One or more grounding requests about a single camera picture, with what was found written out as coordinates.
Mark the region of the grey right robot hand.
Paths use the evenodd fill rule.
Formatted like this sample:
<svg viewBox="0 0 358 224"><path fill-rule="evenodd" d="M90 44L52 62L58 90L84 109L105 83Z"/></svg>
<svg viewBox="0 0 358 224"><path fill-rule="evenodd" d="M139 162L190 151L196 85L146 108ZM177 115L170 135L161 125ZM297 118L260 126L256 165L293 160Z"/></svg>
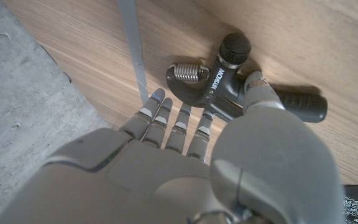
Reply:
<svg viewBox="0 0 358 224"><path fill-rule="evenodd" d="M206 164L202 145L162 149L161 119L142 108L120 130L97 129L51 154L0 223L342 223L344 187L327 145L279 101L261 72L243 115Z"/></svg>

